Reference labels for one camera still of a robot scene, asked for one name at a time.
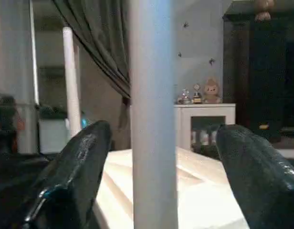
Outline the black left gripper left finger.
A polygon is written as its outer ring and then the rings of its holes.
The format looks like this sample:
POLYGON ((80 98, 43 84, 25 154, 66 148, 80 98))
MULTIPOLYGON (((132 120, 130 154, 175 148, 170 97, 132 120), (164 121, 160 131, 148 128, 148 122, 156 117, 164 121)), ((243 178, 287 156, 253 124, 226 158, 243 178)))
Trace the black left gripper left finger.
POLYGON ((72 137, 37 177, 22 209, 24 229, 87 229, 111 147, 111 128, 97 121, 72 137))

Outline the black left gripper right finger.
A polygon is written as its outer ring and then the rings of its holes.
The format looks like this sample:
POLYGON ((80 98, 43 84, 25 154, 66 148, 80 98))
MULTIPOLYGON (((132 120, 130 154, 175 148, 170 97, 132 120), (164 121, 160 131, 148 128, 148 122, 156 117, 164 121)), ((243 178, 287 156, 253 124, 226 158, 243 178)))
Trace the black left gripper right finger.
POLYGON ((216 146, 249 228, 294 229, 294 166, 240 125, 221 125, 216 146))

